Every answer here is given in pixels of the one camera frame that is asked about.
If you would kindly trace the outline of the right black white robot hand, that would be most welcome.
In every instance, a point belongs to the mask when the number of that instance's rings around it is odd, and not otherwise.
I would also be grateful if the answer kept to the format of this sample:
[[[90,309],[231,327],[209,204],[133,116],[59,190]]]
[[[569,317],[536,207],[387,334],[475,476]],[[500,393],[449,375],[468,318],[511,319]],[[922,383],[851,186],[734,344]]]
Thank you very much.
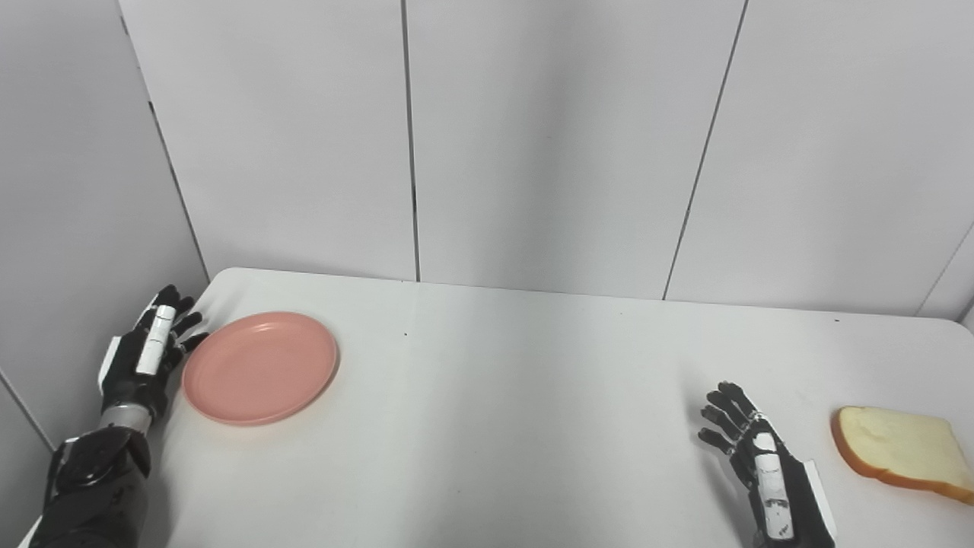
[[[720,451],[746,489],[756,547],[835,547],[837,527],[813,461],[794,457],[740,385],[722,381],[700,410],[697,433]]]

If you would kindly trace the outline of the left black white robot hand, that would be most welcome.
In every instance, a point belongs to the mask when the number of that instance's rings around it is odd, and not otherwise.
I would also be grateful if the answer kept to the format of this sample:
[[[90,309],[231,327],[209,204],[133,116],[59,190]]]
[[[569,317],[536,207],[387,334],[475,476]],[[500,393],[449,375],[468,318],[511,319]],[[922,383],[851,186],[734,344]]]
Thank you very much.
[[[114,336],[100,366],[101,410],[133,403],[151,419],[168,410],[168,381],[178,365],[209,336],[186,336],[202,322],[196,301],[166,285],[151,299],[128,333]]]

